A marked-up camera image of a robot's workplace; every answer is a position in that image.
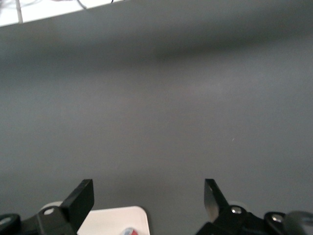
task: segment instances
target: screw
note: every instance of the screw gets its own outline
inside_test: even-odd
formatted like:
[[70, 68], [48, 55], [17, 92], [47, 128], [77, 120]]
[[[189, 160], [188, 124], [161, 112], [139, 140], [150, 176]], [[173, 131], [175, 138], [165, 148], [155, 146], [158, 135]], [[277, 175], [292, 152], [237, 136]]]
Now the screw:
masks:
[[234, 214], [241, 214], [242, 210], [240, 207], [232, 207], [231, 212], [233, 212]]
[[283, 220], [284, 220], [284, 218], [279, 214], [272, 215], [272, 219], [276, 222], [279, 222], [279, 223], [283, 222]]
[[11, 220], [12, 220], [11, 217], [6, 217], [6, 218], [0, 220], [0, 225], [6, 224], [6, 223], [10, 222]]
[[50, 208], [44, 211], [44, 215], [49, 215], [52, 214], [54, 212], [54, 208]]

